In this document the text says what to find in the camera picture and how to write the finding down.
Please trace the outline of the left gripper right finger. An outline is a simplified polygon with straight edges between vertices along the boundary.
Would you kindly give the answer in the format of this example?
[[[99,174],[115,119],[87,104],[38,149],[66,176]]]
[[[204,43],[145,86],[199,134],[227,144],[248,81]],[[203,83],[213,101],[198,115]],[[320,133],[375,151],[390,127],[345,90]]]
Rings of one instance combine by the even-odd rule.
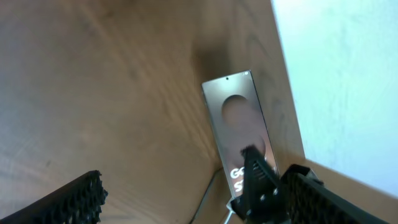
[[[385,223],[329,191],[309,167],[292,164],[280,180],[287,191],[287,213],[291,223]]]

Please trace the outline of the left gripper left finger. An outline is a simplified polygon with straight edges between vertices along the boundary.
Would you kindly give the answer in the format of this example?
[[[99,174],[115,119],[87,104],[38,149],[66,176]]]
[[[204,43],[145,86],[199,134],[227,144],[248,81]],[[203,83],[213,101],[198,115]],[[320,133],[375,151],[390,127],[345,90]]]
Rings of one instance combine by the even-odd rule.
[[[108,192],[101,173],[89,171],[31,205],[1,219],[2,224],[61,224],[101,221]]]

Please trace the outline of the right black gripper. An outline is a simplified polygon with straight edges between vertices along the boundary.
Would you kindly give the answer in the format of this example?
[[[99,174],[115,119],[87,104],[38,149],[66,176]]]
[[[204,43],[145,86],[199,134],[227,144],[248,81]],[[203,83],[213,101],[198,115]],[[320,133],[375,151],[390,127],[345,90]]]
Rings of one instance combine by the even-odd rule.
[[[250,145],[242,151],[244,157],[243,194],[231,198],[228,209],[243,223],[291,224],[282,205],[278,176],[257,147]]]

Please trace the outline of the Galaxy smartphone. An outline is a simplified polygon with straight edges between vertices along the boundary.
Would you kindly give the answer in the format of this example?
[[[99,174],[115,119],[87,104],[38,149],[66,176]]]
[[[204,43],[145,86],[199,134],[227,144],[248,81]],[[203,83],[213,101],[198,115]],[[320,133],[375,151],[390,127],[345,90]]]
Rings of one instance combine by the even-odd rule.
[[[279,172],[249,70],[201,84],[211,128],[233,198],[243,193],[241,150],[254,145],[275,173]]]

